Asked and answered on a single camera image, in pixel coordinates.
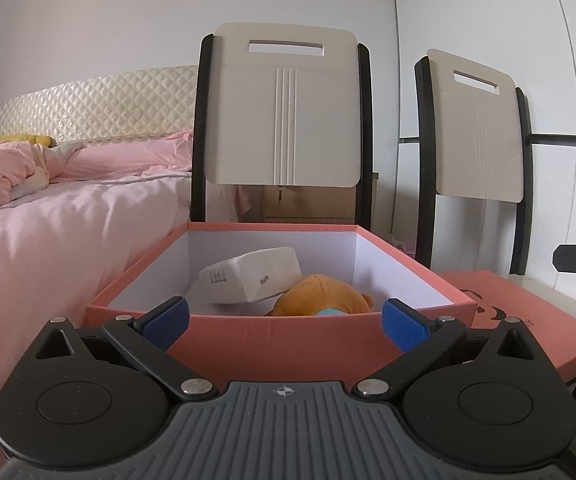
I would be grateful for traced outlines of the orange plush bear toy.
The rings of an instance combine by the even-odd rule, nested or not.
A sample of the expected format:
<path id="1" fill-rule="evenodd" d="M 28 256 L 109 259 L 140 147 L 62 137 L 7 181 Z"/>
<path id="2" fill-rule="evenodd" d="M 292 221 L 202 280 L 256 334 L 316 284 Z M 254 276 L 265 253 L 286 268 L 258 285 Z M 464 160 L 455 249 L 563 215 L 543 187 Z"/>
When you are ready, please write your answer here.
<path id="1" fill-rule="evenodd" d="M 364 314 L 375 303 L 346 282 L 311 274 L 282 294 L 268 316 Z"/>

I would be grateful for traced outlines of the beige folding chair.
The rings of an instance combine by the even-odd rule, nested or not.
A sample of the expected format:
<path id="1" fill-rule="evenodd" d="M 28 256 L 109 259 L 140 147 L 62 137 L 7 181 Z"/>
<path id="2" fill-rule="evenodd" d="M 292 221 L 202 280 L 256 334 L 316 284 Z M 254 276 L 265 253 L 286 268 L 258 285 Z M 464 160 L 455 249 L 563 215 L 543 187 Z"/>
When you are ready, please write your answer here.
<path id="1" fill-rule="evenodd" d="M 373 215 L 370 52 L 352 32 L 226 23 L 202 39 L 190 219 L 207 185 L 350 188 L 354 219 Z"/>
<path id="2" fill-rule="evenodd" d="M 534 209 L 536 144 L 574 146 L 576 136 L 538 134 L 512 77 L 430 49 L 415 65 L 419 197 L 415 258 L 432 262 L 440 196 L 515 205 L 509 271 L 527 270 Z"/>

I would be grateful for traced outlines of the small pink gift box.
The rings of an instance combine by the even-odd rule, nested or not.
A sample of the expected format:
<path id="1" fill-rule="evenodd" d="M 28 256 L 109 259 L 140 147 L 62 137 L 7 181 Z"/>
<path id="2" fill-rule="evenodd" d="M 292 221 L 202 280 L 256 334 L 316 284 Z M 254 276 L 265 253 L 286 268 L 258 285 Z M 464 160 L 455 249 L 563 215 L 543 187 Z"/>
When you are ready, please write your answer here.
<path id="1" fill-rule="evenodd" d="M 393 247 L 399 249 L 401 252 L 408 252 L 406 245 L 400 240 L 398 240 L 393 234 L 389 236 L 389 243 Z"/>

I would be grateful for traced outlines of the yellow plush on bed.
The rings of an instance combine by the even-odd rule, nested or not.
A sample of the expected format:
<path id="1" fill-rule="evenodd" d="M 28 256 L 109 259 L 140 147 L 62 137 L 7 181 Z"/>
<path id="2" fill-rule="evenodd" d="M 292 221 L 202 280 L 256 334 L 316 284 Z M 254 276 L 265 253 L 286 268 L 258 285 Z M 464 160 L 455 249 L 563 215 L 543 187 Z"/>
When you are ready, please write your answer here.
<path id="1" fill-rule="evenodd" d="M 0 136 L 0 143 L 6 142 L 28 142 L 30 144 L 44 145 L 47 148 L 52 148 L 54 145 L 54 140 L 51 136 L 28 133 L 6 134 L 5 136 Z"/>

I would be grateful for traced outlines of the pink shoe box base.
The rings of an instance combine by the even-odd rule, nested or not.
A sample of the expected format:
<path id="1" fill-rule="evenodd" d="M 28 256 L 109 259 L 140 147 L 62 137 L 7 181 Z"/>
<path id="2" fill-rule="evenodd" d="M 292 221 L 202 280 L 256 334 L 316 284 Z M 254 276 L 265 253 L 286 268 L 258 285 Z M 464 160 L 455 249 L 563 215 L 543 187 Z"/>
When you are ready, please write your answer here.
<path id="1" fill-rule="evenodd" d="M 289 246 L 304 274 L 326 274 L 373 297 L 395 298 L 428 318 L 465 324 L 474 300 L 404 252 L 359 226 L 343 224 L 187 223 L 155 244 L 99 292 L 85 325 L 118 314 L 143 315 L 172 296 L 190 304 L 188 330 L 169 354 L 218 388 L 232 380 L 315 382 L 352 387 L 401 351 L 384 335 L 380 313 L 275 318 L 269 301 L 218 308 L 191 291 L 199 272 L 245 252 Z"/>

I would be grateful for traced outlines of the pink shoe box lid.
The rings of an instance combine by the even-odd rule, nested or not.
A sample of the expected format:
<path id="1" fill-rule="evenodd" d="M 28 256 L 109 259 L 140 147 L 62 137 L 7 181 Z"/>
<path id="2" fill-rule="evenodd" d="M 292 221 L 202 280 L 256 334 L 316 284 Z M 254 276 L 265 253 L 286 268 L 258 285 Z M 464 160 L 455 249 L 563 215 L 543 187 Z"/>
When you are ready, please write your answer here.
<path id="1" fill-rule="evenodd" d="M 494 328 L 505 318 L 519 318 L 562 379 L 576 378 L 576 318 L 491 271 L 448 271 L 441 276 L 477 303 L 474 328 Z"/>

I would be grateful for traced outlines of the quilted cream headboard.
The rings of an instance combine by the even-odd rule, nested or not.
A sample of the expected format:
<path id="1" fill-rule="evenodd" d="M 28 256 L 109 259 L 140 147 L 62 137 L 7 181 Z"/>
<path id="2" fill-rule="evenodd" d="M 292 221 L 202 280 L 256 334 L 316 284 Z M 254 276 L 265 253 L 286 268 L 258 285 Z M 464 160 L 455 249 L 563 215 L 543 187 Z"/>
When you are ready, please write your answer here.
<path id="1" fill-rule="evenodd" d="M 16 96 L 0 104 L 0 136 L 91 144 L 164 138 L 193 127 L 196 65 L 133 70 Z"/>

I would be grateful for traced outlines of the bed with pink bedding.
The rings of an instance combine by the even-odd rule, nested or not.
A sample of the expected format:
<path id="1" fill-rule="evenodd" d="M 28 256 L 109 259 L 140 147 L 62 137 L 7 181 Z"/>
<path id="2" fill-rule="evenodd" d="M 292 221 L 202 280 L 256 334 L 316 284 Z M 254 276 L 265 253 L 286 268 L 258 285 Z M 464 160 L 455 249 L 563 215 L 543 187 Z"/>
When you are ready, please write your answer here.
<path id="1" fill-rule="evenodd" d="M 83 148 L 61 182 L 0 209 L 0 388 L 49 318 L 82 321 L 100 289 L 188 220 L 191 141 Z"/>

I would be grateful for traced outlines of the left beige folding chair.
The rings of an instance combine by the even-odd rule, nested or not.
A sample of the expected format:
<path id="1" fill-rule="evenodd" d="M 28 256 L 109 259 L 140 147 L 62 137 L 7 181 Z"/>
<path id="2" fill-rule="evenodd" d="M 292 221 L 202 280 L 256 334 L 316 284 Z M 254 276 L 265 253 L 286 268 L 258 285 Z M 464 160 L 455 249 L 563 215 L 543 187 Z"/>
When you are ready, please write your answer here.
<path id="1" fill-rule="evenodd" d="M 352 32 L 226 23 L 202 39 L 190 219 L 207 185 L 350 188 L 354 219 L 373 215 L 370 52 Z"/>

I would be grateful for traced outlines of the wooden drawer cabinet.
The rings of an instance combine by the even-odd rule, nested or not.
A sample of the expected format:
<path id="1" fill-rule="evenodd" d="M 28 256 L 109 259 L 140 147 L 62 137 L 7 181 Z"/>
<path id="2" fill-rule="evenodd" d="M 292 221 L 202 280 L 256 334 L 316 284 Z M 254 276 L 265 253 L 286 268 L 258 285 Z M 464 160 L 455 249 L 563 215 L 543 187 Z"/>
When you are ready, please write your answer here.
<path id="1" fill-rule="evenodd" d="M 243 185 L 239 219 L 262 223 L 355 224 L 356 188 Z"/>

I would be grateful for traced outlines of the right beige folding chair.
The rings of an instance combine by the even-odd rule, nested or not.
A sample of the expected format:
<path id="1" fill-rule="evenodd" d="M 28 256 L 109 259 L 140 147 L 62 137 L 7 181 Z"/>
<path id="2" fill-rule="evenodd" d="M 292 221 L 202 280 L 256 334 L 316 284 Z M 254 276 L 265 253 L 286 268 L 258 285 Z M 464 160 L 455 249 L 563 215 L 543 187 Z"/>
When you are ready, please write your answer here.
<path id="1" fill-rule="evenodd" d="M 415 65 L 419 197 L 415 258 L 432 262 L 440 196 L 515 205 L 509 271 L 527 270 L 534 209 L 536 144 L 574 146 L 576 136 L 538 134 L 512 77 L 430 49 Z"/>

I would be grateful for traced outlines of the white tissue pack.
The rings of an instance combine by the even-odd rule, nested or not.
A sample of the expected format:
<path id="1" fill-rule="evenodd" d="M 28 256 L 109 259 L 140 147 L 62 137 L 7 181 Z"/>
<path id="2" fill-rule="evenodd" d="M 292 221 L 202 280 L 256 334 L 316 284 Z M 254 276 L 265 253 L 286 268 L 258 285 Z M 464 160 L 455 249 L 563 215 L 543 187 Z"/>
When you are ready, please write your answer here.
<path id="1" fill-rule="evenodd" d="M 303 274 L 292 247 L 246 252 L 206 266 L 198 283 L 212 304 L 252 304 L 281 295 L 302 281 Z"/>

